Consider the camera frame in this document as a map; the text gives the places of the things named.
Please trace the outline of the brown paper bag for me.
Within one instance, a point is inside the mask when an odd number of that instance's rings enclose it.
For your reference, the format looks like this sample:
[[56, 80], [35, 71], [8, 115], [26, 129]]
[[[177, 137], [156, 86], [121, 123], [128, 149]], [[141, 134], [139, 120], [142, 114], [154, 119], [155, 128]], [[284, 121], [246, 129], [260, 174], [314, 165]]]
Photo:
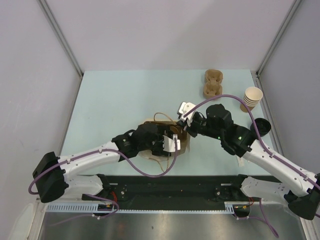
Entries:
[[143, 124], [155, 125], [163, 137], [153, 149], [143, 150], [138, 156], [156, 162], [162, 173], [167, 173], [172, 167], [175, 157], [181, 156], [190, 150], [189, 133], [164, 112], [155, 112], [153, 117], [145, 119]]

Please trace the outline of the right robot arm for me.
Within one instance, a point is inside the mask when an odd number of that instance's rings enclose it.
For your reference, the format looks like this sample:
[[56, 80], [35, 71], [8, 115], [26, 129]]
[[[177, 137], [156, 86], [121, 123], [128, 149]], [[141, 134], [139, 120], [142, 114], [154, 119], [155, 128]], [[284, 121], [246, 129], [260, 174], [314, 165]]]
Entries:
[[230, 155], [250, 161], [274, 176], [279, 182], [240, 177], [230, 188], [231, 196], [242, 201], [256, 197], [286, 205], [294, 214], [313, 220], [320, 206], [320, 179], [314, 172], [292, 163], [259, 141], [253, 132], [234, 123], [231, 113], [222, 104], [206, 109], [206, 115], [194, 110], [195, 105], [182, 102], [178, 123], [192, 136], [203, 135], [220, 141]]

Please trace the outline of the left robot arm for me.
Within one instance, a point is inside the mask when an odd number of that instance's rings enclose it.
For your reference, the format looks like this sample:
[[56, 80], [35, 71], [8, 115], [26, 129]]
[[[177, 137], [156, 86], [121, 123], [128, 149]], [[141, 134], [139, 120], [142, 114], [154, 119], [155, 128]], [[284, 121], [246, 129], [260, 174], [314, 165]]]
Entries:
[[143, 123], [137, 129], [128, 130], [81, 153], [66, 156], [57, 156], [53, 151], [46, 153], [32, 173], [33, 181], [28, 192], [39, 196], [42, 203], [51, 203], [68, 195], [94, 195], [105, 200], [110, 196], [111, 188], [99, 176], [82, 176], [83, 172], [130, 161], [143, 151], [176, 158], [180, 148], [178, 135], [168, 125]]

